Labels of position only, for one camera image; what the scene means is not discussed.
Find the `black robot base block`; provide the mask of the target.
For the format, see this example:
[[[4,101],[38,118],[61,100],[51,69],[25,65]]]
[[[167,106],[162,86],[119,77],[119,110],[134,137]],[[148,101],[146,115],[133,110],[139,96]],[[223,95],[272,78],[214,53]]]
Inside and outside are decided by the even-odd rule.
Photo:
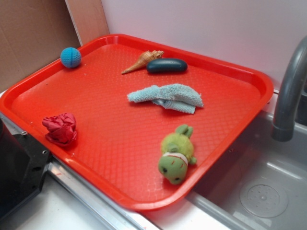
[[[37,196],[43,187],[50,151],[33,136],[12,134],[0,122],[0,220]]]

